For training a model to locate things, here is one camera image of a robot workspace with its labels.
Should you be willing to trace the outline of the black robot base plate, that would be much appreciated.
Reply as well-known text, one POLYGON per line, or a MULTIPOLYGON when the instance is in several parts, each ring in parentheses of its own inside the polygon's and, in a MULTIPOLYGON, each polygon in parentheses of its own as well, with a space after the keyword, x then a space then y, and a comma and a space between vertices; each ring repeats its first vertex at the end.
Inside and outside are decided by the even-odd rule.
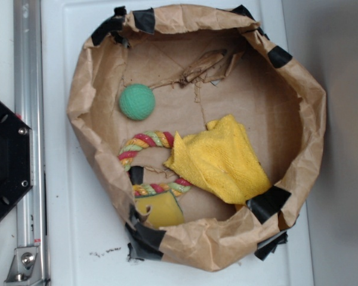
POLYGON ((30 131, 0 101, 0 221, 32 187, 30 131))

